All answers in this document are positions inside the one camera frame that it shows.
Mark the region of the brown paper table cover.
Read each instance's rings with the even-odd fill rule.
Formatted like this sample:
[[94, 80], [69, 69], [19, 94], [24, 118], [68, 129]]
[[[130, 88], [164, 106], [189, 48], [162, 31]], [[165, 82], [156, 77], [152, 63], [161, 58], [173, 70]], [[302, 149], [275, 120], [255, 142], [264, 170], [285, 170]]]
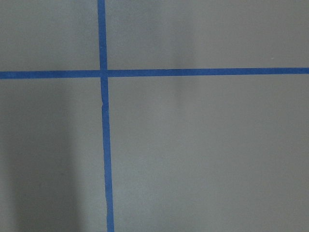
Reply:
[[[107, 0], [109, 70], [302, 68], [306, 0]], [[0, 81], [0, 229], [105, 232], [98, 75]], [[117, 232], [306, 232], [308, 74], [109, 79]]]

